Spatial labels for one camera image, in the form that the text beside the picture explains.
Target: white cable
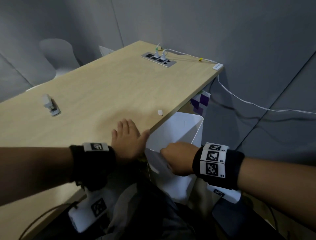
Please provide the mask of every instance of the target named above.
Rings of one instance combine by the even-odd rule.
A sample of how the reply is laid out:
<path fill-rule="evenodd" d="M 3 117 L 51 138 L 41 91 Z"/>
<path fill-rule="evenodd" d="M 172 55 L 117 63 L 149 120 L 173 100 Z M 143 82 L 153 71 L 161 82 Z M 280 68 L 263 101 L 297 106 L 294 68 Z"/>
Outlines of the white cable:
<path fill-rule="evenodd" d="M 182 53 L 182 52 L 179 52 L 179 51 L 176 51 L 176 50 L 170 49 L 170 48 L 166 48 L 166 49 L 164 49 L 164 50 L 162 51 L 162 53 L 165 53 L 165 51 L 167 51 L 167 50 L 171 50 L 171 51 L 174 51 L 174 52 L 176 52 L 176 53 L 181 53 L 181 54 L 184 54 L 184 55 L 188 55 L 188 56 L 191 56 L 191 57 L 194 57 L 194 58 L 199 58 L 199 57 L 192 56 L 192 55 L 187 54 L 187 53 Z M 202 58 L 202 59 L 203 59 L 203 60 L 206 60 L 206 61 L 209 61 L 209 62 L 212 62 L 212 63 L 218 63 L 218 62 L 215 62 L 215 61 L 213 61 L 213 60 L 206 59 L 206 58 Z"/>
<path fill-rule="evenodd" d="M 262 108 L 262 109 L 264 109 L 264 110 L 272 111 L 272 112 L 294 111 L 294 112 L 302 112 L 302 113 L 316 114 L 316 112 L 307 112 L 307 111 L 295 110 L 295 109 L 272 110 L 272 109 L 269 109 L 269 108 L 265 108 L 265 107 L 258 106 L 257 104 L 254 104 L 254 103 L 251 103 L 251 102 L 247 102 L 247 101 L 245 101 L 245 100 L 242 100 L 241 98 L 237 97 L 235 94 L 233 94 L 232 92 L 230 92 L 230 91 L 229 91 L 227 88 L 225 88 L 225 86 L 224 86 L 223 84 L 221 84 L 221 82 L 219 81 L 219 75 L 217 76 L 217 80 L 218 80 L 218 83 L 219 83 L 228 93 L 230 93 L 230 94 L 233 95 L 234 97 L 238 98 L 239 100 L 241 100 L 241 101 L 244 102 L 244 103 L 248 103 L 248 104 L 255 105 L 256 107 Z"/>

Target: forearm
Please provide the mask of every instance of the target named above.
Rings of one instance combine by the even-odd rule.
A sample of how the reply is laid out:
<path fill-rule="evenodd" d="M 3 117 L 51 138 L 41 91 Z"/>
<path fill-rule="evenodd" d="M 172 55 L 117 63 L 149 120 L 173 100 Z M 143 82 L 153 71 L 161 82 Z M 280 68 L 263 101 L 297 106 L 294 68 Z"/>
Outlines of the forearm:
<path fill-rule="evenodd" d="M 316 167 L 245 158 L 239 189 L 316 229 Z"/>
<path fill-rule="evenodd" d="M 0 148 L 0 205 L 67 183 L 69 148 Z"/>

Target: power outlet panel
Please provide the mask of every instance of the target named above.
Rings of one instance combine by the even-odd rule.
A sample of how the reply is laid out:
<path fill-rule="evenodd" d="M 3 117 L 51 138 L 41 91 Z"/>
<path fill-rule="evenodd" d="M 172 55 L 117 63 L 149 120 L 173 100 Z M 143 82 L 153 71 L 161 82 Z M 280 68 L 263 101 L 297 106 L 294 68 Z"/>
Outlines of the power outlet panel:
<path fill-rule="evenodd" d="M 174 65 L 175 63 L 177 63 L 176 61 L 170 60 L 168 58 L 166 58 L 166 60 L 161 60 L 160 57 L 156 58 L 154 53 L 150 53 L 147 52 L 143 55 L 141 55 L 142 58 L 148 59 L 152 62 L 158 63 L 160 65 L 163 65 L 164 67 L 171 67 L 172 65 Z"/>

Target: black wristband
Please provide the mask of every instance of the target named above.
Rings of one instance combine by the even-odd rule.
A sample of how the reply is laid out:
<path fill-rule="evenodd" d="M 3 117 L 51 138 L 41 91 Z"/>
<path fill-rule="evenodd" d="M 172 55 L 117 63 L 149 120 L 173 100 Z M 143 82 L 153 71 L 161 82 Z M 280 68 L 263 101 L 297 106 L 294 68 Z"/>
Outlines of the black wristband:
<path fill-rule="evenodd" d="M 89 191 L 103 188 L 107 184 L 107 176 L 116 167 L 115 152 L 112 147 L 109 151 L 87 151 L 83 146 L 71 145 L 70 150 L 74 166 L 70 182 L 75 181 L 77 186 L 85 186 Z"/>
<path fill-rule="evenodd" d="M 207 182 L 210 185 L 237 190 L 238 174 L 245 155 L 242 152 L 228 149 L 226 152 L 225 160 L 226 177 L 220 178 L 200 173 L 200 159 L 202 151 L 203 147 L 201 147 L 195 154 L 192 164 L 192 169 L 196 176 L 202 178 L 205 182 Z"/>

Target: human hand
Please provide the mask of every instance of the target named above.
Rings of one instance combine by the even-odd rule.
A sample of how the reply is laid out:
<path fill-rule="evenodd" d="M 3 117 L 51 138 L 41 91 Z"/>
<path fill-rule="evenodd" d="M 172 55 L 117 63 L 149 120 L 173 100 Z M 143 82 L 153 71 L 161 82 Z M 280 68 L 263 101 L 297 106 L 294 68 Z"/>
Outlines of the human hand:
<path fill-rule="evenodd" d="M 145 150 L 149 135 L 149 130 L 140 134 L 135 123 L 130 119 L 119 121 L 118 129 L 112 130 L 111 144 L 117 163 L 123 165 L 138 158 Z"/>
<path fill-rule="evenodd" d="M 192 164 L 198 150 L 199 148 L 192 144 L 176 142 L 169 143 L 160 153 L 167 160 L 173 174 L 187 176 L 194 174 Z"/>

